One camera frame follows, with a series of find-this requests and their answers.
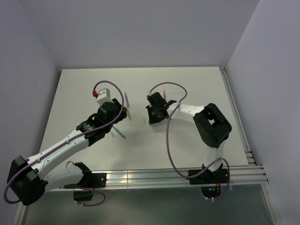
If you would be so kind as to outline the yellow pen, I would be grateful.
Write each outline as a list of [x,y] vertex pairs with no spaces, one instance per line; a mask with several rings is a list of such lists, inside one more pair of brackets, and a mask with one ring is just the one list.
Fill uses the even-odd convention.
[[132,117],[131,117],[129,108],[127,106],[126,106],[126,110],[127,110],[127,116],[128,116],[129,121],[132,121]]

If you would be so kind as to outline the purple pen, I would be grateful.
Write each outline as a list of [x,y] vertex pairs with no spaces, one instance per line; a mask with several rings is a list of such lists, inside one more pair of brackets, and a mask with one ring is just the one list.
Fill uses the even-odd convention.
[[128,100],[128,95],[126,92],[124,92],[124,97],[125,97],[125,101],[126,101],[126,108],[130,108],[130,104],[129,104],[129,100]]

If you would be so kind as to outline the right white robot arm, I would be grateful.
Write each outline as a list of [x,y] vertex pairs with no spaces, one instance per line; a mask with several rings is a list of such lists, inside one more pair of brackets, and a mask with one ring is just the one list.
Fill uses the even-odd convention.
[[[166,149],[169,161],[174,171],[181,177],[190,180],[203,174],[205,181],[212,183],[219,177],[219,171],[228,162],[223,158],[223,149],[232,126],[214,103],[206,106],[185,105],[180,101],[166,101],[160,93],[155,92],[147,96],[149,105],[146,106],[149,124],[157,124],[163,120],[166,123]],[[195,124],[201,140],[206,145],[207,153],[204,168],[195,175],[184,175],[175,166],[169,144],[169,128],[171,119],[178,119]]]

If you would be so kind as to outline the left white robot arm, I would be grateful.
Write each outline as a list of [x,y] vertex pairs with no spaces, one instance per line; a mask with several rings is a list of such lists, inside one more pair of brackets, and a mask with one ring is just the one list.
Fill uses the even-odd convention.
[[76,127],[66,138],[42,153],[24,159],[16,157],[9,170],[4,200],[8,200],[8,189],[18,197],[16,202],[28,206],[40,199],[46,191],[67,186],[68,188],[90,188],[94,182],[91,170],[82,162],[53,172],[53,169],[73,154],[90,147],[104,138],[114,124],[127,117],[127,110],[117,99],[103,103],[97,113]]

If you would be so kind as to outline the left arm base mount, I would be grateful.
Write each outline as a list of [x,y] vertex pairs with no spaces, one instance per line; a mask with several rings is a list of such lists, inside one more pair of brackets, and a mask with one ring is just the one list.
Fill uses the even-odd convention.
[[[104,172],[85,174],[79,183],[64,185],[63,188],[73,189],[73,199],[76,204],[82,207],[95,207],[103,204],[106,200],[106,195],[99,190],[99,188],[105,188],[106,178],[107,174]],[[100,202],[86,203],[97,195],[102,197]]]

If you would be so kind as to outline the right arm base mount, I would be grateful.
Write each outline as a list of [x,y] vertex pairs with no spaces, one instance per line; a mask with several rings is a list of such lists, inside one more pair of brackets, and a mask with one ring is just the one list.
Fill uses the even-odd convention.
[[230,189],[231,173],[230,169],[223,166],[223,163],[214,172],[209,169],[204,170],[205,167],[202,165],[201,169],[188,170],[188,176],[195,176],[201,173],[199,176],[194,178],[187,178],[190,185],[200,185],[201,192],[206,201],[211,200],[212,202],[220,199],[222,194]]

